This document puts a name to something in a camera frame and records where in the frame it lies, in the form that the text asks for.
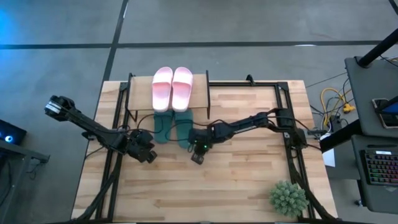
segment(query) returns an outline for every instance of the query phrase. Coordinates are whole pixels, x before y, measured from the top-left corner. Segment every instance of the slipper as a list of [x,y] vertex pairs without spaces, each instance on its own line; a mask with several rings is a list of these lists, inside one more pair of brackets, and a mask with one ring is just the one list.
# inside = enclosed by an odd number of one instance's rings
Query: slipper
[[184,67],[178,67],[173,77],[173,102],[174,111],[184,112],[188,108],[189,98],[191,97],[193,75],[191,71]]
[[172,127],[173,121],[173,110],[167,110],[165,112],[155,112],[154,113],[154,121],[155,121],[155,134],[154,139],[155,142],[159,144],[165,144],[170,139],[169,129]]
[[160,68],[152,80],[152,107],[156,112],[164,112],[169,108],[173,70],[169,67]]
[[175,120],[175,128],[177,129],[178,145],[181,148],[188,149],[190,145],[188,142],[189,130],[193,128],[192,110],[189,109],[184,112],[175,112],[174,120]]

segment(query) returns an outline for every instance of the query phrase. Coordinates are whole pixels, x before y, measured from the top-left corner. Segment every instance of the wooden tabletop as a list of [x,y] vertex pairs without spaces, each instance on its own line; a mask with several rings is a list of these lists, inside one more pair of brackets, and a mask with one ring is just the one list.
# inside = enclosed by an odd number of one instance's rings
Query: wooden tabletop
[[[304,82],[287,82],[295,117],[312,128]],[[119,84],[105,82],[99,99],[95,120],[107,128],[112,126]],[[205,108],[194,108],[197,123],[216,119],[236,121],[276,107],[274,89],[269,87],[211,87],[210,95],[210,120]],[[151,113],[140,111],[138,119]],[[136,127],[132,120],[129,125]],[[145,119],[140,128],[153,130],[153,118]],[[175,130],[171,139],[175,139]],[[87,153],[99,147],[98,142],[90,142]],[[237,134],[214,145],[201,166],[192,162],[191,154],[176,142],[156,144],[154,151],[159,156],[151,164],[123,157],[115,222],[294,221],[276,213],[269,203],[269,191],[275,183],[290,179],[280,133],[258,128]],[[312,192],[337,217],[321,152],[308,147],[303,156]],[[98,193],[105,158],[106,150],[102,150],[85,161],[72,218],[81,215]],[[105,200],[104,215],[108,202],[109,197]]]

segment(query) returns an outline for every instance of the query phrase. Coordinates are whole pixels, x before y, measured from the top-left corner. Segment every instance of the gray floor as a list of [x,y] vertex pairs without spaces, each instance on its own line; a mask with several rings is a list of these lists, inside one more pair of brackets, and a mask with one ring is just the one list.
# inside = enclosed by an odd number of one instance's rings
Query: gray floor
[[[123,0],[2,0],[0,44],[110,44]],[[398,21],[388,0],[130,0],[120,43],[205,41],[381,40]],[[161,66],[209,70],[211,80],[304,80],[306,85],[345,71],[344,59],[371,45],[322,47],[218,47],[118,49],[110,80],[153,75]],[[65,95],[93,117],[109,49],[0,50],[0,119],[27,130],[24,145],[51,154],[35,180],[25,178],[13,223],[68,220],[87,141],[81,129],[44,115],[51,95]],[[384,56],[398,55],[393,47]],[[346,75],[307,89],[313,106],[319,94],[340,89]],[[345,115],[349,121],[356,114]],[[320,117],[314,115],[316,124]],[[356,183],[330,180],[339,217],[395,223],[397,215],[358,208]]]

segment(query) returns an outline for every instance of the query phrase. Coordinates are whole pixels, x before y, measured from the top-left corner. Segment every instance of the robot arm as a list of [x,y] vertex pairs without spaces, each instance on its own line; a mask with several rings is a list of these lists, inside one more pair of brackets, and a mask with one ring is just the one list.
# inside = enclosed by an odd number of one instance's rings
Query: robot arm
[[[269,115],[275,113],[278,126],[269,120]],[[305,147],[307,140],[302,129],[294,125],[294,120],[287,109],[273,109],[268,112],[260,112],[255,116],[235,121],[233,123],[211,123],[206,129],[193,128],[189,132],[188,141],[194,146],[194,153],[191,160],[197,164],[203,163],[203,156],[213,147],[214,144],[225,142],[235,134],[249,131],[255,128],[268,128],[276,133],[288,133],[291,136],[292,146]]]
[[128,153],[140,162],[152,162],[157,154],[151,149],[154,147],[150,141],[152,135],[147,131],[135,129],[128,134],[126,130],[110,130],[90,119],[75,108],[75,102],[64,96],[51,96],[50,101],[44,108],[45,114],[57,121],[70,121],[83,128],[86,132],[82,135],[88,140],[92,136],[107,149],[114,150],[120,154]]

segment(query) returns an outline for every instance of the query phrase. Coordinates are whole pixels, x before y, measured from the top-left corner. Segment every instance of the succulent plant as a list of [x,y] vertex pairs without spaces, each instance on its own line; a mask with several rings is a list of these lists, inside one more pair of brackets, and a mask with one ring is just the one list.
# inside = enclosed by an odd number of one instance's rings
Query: succulent plant
[[301,214],[308,205],[305,198],[305,191],[299,185],[289,181],[280,181],[270,191],[270,203],[275,210],[282,215],[294,218]]

